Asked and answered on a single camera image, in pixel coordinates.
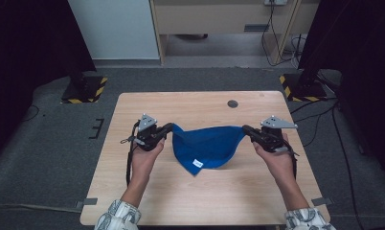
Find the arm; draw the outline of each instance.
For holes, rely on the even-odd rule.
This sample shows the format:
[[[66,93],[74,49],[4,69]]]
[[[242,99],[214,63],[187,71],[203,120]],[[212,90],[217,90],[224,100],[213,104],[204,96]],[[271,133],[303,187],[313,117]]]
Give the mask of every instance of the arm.
[[[137,223],[141,217],[138,210],[145,192],[150,173],[157,156],[163,150],[165,140],[162,139],[157,147],[151,151],[136,148],[132,158],[132,178],[121,199],[114,200],[108,211],[98,220],[97,230],[137,230]]]
[[[282,193],[287,213],[285,214],[287,229],[330,229],[335,228],[326,223],[316,208],[310,208],[306,198],[301,192],[300,186],[293,174],[291,156],[288,152],[265,151],[258,143],[253,146],[256,153],[264,160],[270,173],[276,180],[276,184]]]

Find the hazard stripe tape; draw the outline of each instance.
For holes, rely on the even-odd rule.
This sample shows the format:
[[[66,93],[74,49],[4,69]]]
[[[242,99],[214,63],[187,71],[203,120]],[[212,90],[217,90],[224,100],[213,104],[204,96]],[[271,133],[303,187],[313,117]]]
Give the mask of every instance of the hazard stripe tape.
[[[291,90],[287,81],[285,80],[285,76],[280,76],[280,83],[283,86],[285,96],[290,102],[316,102],[326,99],[326,97],[294,97],[291,94]]]
[[[62,100],[61,102],[63,104],[82,104],[82,103],[95,103],[100,98],[103,89],[105,88],[106,82],[108,81],[108,78],[102,78],[101,83],[99,85],[99,88],[97,92],[95,93],[94,98],[89,99],[68,99],[68,100]]]

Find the patterned sleeve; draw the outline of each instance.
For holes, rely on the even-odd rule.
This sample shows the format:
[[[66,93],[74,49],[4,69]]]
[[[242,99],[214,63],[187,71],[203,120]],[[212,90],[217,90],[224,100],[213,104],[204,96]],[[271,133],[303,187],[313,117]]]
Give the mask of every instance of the patterned sleeve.
[[[98,219],[94,230],[137,230],[137,223],[141,218],[139,210],[123,201],[112,202],[108,212]]]
[[[305,208],[285,213],[288,230],[335,230],[317,208]]]

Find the black curtain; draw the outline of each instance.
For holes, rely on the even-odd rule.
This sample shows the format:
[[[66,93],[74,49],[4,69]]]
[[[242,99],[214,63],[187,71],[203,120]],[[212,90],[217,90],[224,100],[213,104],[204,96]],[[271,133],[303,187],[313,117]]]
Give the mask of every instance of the black curtain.
[[[64,0],[0,0],[0,150],[42,84],[96,71]]]
[[[342,73],[337,96],[363,153],[385,171],[385,0],[322,0],[300,61],[303,80]]]

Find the blue fabric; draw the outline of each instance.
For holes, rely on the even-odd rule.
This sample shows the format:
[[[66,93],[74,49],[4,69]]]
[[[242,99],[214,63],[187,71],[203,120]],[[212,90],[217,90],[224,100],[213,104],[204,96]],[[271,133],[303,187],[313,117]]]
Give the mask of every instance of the blue fabric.
[[[184,131],[174,124],[172,147],[183,167],[193,175],[201,169],[213,169],[228,162],[243,139],[241,126],[215,126]]]

